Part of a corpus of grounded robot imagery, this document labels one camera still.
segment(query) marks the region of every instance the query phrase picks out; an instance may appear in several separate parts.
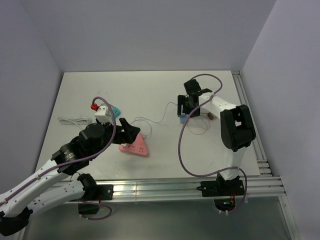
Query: blue object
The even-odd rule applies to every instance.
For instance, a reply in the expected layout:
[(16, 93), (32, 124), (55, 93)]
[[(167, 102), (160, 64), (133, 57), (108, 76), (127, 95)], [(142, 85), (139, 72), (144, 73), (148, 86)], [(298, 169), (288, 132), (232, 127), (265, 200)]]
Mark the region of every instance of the blue object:
[(119, 115), (120, 115), (120, 110), (117, 108), (117, 107), (115, 107), (115, 106), (113, 106), (112, 107), (112, 110), (113, 110), (113, 114), (114, 114), (114, 116), (117, 118)]
[(181, 123), (181, 124), (184, 124), (185, 121), (187, 120), (187, 117), (188, 117), (188, 115), (186, 115), (186, 114), (181, 115), (181, 116), (179, 117), (180, 123)]

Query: metal frame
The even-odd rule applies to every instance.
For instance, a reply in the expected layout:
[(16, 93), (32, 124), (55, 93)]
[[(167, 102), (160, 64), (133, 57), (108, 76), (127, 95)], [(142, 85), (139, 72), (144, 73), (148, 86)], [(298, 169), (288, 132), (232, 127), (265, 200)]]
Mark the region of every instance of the metal frame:
[[(232, 72), (232, 76), (240, 98), (240, 102), (242, 104), (246, 104), (250, 108), (241, 81), (240, 72), (234, 71)], [(279, 176), (272, 175), (254, 119), (253, 124), (256, 129), (256, 139), (253, 141), (253, 147), (260, 170), (260, 176), (248, 177), (247, 197), (279, 197), (290, 236), (293, 240), (300, 240), (301, 238), (289, 208), (286, 192), (281, 178)], [(206, 180), (214, 179), (215, 177), (206, 178)], [(200, 182), (202, 180), (203, 178), (188, 177), (147, 180), (97, 180), (96, 182), (98, 185), (114, 185), (113, 199), (108, 201), (108, 203), (124, 203), (208, 199), (208, 197), (202, 197), (201, 192), (196, 189), (198, 186), (200, 186)], [(58, 188), (65, 183), (66, 181), (59, 182), (50, 190)], [(77, 204), (77, 202), (68, 202), (68, 204)], [(16, 233), (13, 239), (22, 240), (24, 233), (25, 230), (23, 229), (22, 231)]]

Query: pink triangular object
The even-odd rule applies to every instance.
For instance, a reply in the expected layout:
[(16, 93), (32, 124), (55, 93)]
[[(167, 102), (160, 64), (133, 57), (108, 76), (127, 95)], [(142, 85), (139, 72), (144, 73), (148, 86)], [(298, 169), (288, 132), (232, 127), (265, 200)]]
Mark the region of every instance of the pink triangular object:
[(140, 133), (138, 133), (136, 136), (134, 143), (127, 143), (125, 146), (120, 145), (119, 150), (124, 153), (135, 154), (144, 157), (149, 155), (145, 140)]

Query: gray floor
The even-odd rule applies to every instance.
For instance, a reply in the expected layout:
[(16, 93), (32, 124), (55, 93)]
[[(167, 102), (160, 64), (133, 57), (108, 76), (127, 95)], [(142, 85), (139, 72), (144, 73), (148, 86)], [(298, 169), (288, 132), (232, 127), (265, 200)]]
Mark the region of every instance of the gray floor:
[(277, 197), (249, 198), (229, 216), (219, 215), (212, 199), (114, 203), (110, 218), (79, 218), (77, 205), (56, 207), (29, 225), (28, 240), (288, 240)]

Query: white cable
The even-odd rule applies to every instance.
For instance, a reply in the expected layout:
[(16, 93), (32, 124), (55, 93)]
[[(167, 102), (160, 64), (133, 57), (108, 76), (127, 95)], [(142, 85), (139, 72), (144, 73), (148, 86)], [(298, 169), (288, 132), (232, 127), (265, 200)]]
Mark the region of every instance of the white cable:
[(80, 129), (83, 129), (80, 125), (89, 125), (92, 123), (91, 118), (87, 116), (82, 116), (79, 118), (58, 117), (58, 121), (62, 125), (76, 125)]

